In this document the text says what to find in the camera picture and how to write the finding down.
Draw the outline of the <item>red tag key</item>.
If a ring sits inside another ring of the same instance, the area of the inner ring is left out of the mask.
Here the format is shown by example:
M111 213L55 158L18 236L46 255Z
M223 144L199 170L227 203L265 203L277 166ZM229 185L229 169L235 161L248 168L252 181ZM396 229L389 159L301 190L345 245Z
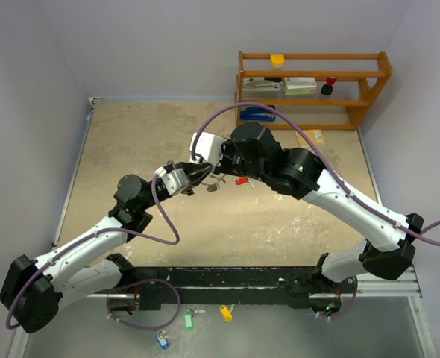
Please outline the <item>red tag key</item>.
M237 185L237 186L240 186L240 185L243 185L243 184L249 184L252 188L254 188L254 184L253 184L253 182L252 182L252 180L250 179L250 178L248 178L248 177L240 177L240 178L237 178L236 180L235 180L235 184Z

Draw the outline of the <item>green tag key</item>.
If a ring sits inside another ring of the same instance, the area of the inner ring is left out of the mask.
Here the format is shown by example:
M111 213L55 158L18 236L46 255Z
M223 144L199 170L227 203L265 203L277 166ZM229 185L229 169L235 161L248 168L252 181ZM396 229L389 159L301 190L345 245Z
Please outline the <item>green tag key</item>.
M187 310L184 314L184 324L187 331L193 331L194 328L194 316L197 314L205 313L205 310Z

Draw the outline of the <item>yellow tape measure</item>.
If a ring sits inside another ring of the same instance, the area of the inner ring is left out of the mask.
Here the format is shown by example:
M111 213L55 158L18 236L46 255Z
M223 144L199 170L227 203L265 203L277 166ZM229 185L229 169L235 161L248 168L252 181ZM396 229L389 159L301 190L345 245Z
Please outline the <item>yellow tape measure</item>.
M270 64L272 68L282 68L285 63L285 57L283 54L271 54Z

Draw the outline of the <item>blue black stapler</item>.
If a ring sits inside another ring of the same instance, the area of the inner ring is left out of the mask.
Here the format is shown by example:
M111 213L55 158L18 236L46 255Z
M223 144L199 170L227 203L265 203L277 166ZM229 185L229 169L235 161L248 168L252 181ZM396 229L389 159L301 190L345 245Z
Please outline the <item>blue black stapler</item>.
M239 119L242 121L273 122L274 113L260 107L245 107L240 110Z

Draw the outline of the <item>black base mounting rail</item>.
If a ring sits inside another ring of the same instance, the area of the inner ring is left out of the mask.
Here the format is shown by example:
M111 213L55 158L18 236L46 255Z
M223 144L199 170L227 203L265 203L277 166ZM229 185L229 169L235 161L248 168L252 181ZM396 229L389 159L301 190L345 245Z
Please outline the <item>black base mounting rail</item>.
M164 304L178 302L323 308L327 304L313 295L338 301L340 294L353 293L356 288L352 277L334 283L321 278L313 266L134 266L121 254L111 254L107 260L121 273L118 291L137 292L142 311L159 310Z

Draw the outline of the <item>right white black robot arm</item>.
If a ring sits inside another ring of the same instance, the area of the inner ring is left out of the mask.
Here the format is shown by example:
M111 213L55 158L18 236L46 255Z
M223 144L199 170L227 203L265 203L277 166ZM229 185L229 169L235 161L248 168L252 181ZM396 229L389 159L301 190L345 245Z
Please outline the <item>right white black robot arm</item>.
M422 218L395 213L363 195L311 151L284 149L268 128L249 122L237 127L213 157L217 172L261 181L278 194L320 207L364 237L355 247L320 257L312 279L318 290L329 292L363 273L396 280L412 265L415 247L406 230L418 231Z

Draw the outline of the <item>blue tag key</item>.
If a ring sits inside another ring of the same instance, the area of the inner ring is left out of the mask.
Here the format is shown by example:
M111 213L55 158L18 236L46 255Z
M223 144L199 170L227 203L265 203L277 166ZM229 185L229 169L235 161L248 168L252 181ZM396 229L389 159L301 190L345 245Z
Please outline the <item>blue tag key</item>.
M167 350L170 347L170 343L176 338L170 334L168 334L165 330L159 330L156 333L157 344L161 349Z

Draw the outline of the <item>white green box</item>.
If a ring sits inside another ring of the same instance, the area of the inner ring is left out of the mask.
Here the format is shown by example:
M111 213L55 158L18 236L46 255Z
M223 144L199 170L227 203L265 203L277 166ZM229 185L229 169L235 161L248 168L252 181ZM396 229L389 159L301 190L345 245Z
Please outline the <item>white green box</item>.
M283 88L286 95L310 95L315 93L317 83L311 77L284 78Z

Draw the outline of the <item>yellow tag key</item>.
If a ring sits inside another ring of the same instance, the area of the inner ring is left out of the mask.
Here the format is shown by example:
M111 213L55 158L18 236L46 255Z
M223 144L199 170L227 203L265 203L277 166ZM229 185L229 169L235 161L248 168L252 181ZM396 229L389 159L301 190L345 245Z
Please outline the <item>yellow tag key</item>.
M219 311L221 313L222 318L224 321L230 323L233 320L233 308L235 307L235 304L228 305L221 305L219 307Z

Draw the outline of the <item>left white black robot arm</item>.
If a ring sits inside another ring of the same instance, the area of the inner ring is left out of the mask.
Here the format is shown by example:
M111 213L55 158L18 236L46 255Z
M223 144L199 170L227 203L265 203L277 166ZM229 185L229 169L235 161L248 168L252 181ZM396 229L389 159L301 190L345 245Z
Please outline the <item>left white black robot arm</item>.
M166 217L162 201L192 194L212 170L208 163L179 162L160 167L151 180L123 176L113 209L87 232L34 259L23 254L10 264L0 291L0 302L7 309L5 327L35 333L72 301L103 289L132 289L131 270L110 260L96 266L90 263L133 238L144 237L153 219L149 208L157 207Z

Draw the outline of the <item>grey black stapler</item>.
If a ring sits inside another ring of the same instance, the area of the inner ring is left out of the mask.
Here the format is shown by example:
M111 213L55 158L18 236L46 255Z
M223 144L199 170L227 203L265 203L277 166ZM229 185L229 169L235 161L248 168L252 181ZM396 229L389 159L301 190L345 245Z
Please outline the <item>grey black stapler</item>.
M252 77L242 80L242 89L250 92L279 91L282 85L281 78Z

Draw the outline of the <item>large silver keyring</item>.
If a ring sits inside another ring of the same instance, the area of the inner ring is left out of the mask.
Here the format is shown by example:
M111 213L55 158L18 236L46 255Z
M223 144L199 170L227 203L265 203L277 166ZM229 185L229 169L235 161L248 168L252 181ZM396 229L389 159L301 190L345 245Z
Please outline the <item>large silver keyring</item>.
M202 180L202 186L214 186L219 185L220 183L226 183L225 181L226 174L215 175L213 173L208 174L205 179Z

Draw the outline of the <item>wooden shelf rack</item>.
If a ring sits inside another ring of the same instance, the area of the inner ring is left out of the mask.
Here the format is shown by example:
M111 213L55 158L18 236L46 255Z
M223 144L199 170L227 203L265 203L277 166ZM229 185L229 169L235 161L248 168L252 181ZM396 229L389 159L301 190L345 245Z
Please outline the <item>wooden shelf rack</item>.
M338 107L340 122L303 123L304 129L356 130L392 76L387 54L238 55L235 101L269 107Z

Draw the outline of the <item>red black stamp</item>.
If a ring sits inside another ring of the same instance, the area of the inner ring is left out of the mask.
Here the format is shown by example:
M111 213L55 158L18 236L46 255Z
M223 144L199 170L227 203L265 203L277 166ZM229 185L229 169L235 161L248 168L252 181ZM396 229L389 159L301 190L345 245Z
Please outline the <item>red black stamp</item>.
M324 96L330 96L333 93L333 85L337 81L337 77L327 77L324 85L321 88L321 94Z

